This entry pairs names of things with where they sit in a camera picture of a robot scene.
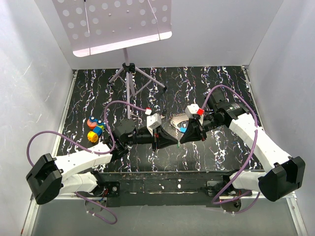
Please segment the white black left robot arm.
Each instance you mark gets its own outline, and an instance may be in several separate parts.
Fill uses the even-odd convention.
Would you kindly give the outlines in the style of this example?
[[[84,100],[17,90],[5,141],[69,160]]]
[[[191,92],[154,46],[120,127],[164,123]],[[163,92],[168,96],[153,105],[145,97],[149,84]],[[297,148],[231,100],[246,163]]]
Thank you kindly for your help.
[[[72,192],[101,196],[109,188],[96,173],[86,173],[85,170],[123,157],[130,145],[151,144],[156,150],[178,143],[163,129],[159,120],[149,117],[147,124],[136,129],[133,120],[123,119],[115,125],[113,141],[108,139],[88,150],[64,156],[53,157],[49,153],[42,155],[26,176],[36,203],[43,205],[60,194]]]

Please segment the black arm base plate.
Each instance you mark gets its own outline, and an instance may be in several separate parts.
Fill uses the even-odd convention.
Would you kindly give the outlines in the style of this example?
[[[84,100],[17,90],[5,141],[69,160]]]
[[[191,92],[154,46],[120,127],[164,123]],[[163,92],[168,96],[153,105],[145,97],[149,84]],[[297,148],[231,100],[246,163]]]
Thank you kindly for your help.
[[[121,172],[93,174],[107,191],[108,207],[130,206],[206,206],[212,207],[227,171]]]

